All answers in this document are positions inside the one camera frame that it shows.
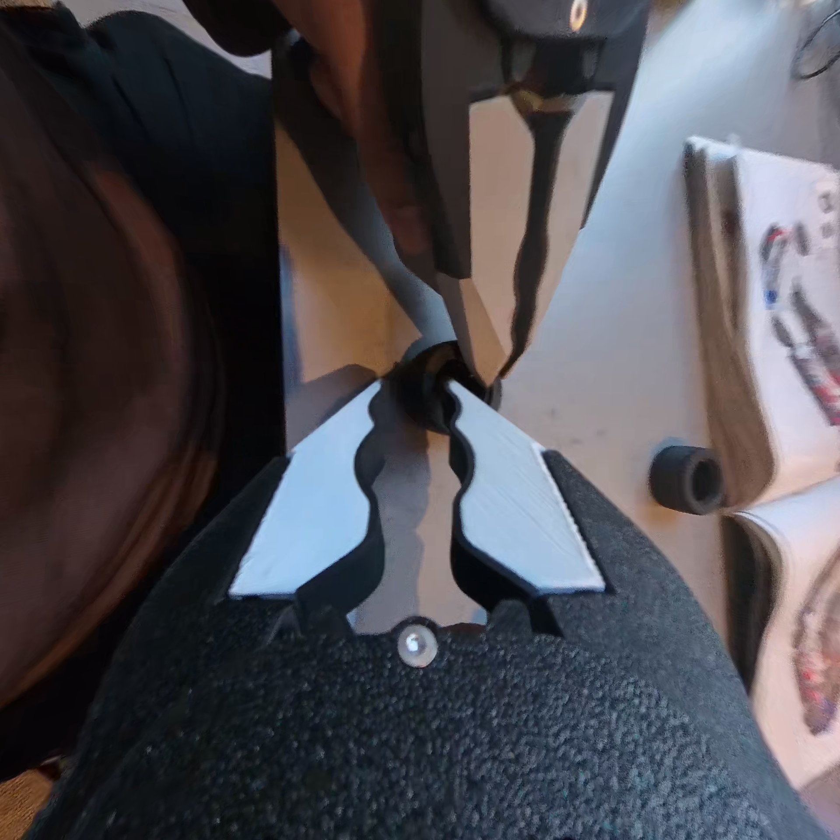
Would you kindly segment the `open instruction booklet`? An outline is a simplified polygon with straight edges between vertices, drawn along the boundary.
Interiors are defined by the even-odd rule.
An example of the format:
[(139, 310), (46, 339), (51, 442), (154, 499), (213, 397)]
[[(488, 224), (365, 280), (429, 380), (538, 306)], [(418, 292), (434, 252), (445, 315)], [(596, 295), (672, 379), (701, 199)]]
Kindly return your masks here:
[(797, 791), (838, 771), (838, 171), (689, 138), (730, 650)]

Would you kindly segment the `person's left hand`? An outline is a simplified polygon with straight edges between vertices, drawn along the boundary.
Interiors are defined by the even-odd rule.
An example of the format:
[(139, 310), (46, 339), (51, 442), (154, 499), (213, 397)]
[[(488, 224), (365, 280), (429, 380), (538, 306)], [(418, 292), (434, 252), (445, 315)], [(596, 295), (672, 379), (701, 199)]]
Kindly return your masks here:
[(328, 89), (357, 143), (366, 180), (395, 244), (407, 256), (420, 256), (431, 241), (388, 119), (373, 11), (372, 2), (309, 2), (308, 39), (325, 66)]

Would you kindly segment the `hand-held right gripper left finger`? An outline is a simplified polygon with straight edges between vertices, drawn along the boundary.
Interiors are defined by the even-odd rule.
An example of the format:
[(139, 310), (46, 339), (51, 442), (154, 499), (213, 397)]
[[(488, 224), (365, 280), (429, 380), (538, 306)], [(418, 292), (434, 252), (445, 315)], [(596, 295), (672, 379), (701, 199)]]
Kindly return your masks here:
[(352, 614), (382, 580), (374, 483), (385, 457), (373, 381), (294, 449), (227, 595)]

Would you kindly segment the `grey desk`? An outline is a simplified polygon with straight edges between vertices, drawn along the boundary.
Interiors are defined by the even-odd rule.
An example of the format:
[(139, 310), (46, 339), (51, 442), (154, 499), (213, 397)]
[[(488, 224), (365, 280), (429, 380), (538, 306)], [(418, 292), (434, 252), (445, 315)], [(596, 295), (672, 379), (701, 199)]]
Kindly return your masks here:
[[(709, 445), (683, 146), (690, 135), (838, 162), (825, 83), (791, 61), (829, 2), (684, 2), (654, 13), (623, 129), (587, 225), (501, 413), (558, 450), (656, 542), (722, 634), (711, 517), (647, 490), (663, 443)], [(454, 337), (440, 297), (397, 265), (350, 142), (272, 60), (287, 447), (376, 375)]]

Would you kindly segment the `loose black rubber toy tire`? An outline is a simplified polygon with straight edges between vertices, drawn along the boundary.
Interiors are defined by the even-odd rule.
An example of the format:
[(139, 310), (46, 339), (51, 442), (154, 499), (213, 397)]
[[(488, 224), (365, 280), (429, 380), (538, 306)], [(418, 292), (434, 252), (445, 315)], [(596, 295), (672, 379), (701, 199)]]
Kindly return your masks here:
[(651, 496), (661, 507), (693, 516), (721, 509), (725, 486), (718, 454), (710, 448), (672, 444), (653, 458)]

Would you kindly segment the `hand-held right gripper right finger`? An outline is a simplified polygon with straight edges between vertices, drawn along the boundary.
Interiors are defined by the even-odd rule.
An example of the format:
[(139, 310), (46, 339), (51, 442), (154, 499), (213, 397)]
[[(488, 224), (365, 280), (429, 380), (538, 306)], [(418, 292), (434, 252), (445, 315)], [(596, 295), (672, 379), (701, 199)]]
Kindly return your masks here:
[(491, 613), (556, 595), (603, 594), (605, 577), (538, 441), (458, 382), (448, 383), (454, 502), (451, 569)]

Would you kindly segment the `black toy wheel with tire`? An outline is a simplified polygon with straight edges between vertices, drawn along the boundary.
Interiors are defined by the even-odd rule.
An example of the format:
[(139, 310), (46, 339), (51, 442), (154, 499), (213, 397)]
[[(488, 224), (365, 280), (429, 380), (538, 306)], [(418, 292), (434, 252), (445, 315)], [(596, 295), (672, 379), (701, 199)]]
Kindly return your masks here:
[(448, 390), (451, 382), (463, 386), (494, 411), (501, 405), (502, 379), (483, 384), (467, 365), (455, 340), (426, 347), (397, 365), (390, 378), (406, 414), (415, 424), (436, 434), (448, 436), (455, 417), (455, 398)]

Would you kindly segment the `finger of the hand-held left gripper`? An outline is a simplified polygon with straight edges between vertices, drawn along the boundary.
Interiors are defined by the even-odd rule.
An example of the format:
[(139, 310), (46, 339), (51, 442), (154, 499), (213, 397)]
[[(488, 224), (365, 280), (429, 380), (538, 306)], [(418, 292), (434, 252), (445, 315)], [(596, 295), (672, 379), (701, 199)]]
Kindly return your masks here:
[(529, 215), (534, 140), (509, 98), (469, 108), (467, 278), (437, 284), (471, 373), (491, 385), (511, 356), (515, 270)]
[(510, 96), (532, 142), (528, 202), (512, 271), (511, 351), (504, 379), (529, 348), (585, 225), (614, 93), (589, 91), (543, 98), (518, 89)]

